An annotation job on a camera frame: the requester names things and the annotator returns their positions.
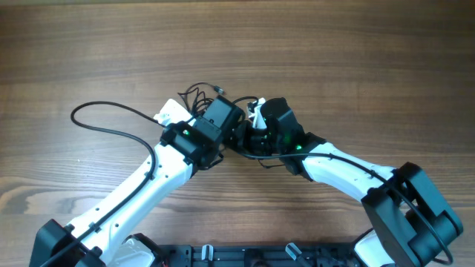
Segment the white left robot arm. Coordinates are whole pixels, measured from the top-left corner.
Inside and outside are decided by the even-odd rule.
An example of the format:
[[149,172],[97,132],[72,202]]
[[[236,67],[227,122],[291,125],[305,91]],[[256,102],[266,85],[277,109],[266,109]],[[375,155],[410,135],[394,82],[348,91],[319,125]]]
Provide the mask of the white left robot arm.
[[158,202],[198,171],[218,164],[220,146],[244,112],[218,96],[203,113],[192,113],[173,99],[152,117],[163,127],[160,142],[143,164],[105,199],[62,226],[49,220],[37,232],[31,266],[143,266],[153,260],[144,245],[127,237]]

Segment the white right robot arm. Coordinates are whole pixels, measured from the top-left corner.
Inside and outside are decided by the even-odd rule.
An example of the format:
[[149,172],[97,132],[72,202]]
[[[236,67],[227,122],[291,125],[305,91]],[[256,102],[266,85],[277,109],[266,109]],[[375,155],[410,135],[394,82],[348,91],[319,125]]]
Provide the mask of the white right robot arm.
[[305,132],[284,98],[250,102],[248,115],[227,139],[231,149],[249,159],[278,159],[291,174],[362,204],[372,228],[353,250],[363,264],[453,263],[448,246],[463,232],[462,222],[420,166],[380,166],[346,154]]

